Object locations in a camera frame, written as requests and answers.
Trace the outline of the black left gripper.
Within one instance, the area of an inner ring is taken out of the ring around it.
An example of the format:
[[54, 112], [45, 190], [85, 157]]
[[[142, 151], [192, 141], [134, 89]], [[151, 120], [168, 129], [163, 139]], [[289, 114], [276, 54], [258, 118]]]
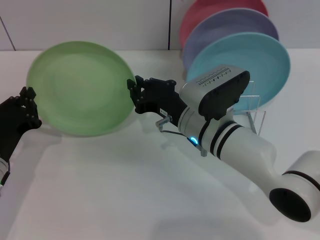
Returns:
[[24, 86], [19, 96], [11, 96], [0, 104], [0, 157], [9, 160], [22, 133], [18, 128], [25, 122], [31, 129], [42, 125], [35, 102], [36, 92]]

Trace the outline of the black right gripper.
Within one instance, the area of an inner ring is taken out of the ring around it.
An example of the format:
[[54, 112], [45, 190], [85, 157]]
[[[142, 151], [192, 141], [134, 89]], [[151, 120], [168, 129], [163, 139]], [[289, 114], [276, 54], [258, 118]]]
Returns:
[[175, 91], [176, 81], [156, 78], [127, 80], [127, 89], [138, 114], [156, 113], [165, 118], [171, 116], [171, 123], [177, 125], [187, 105]]

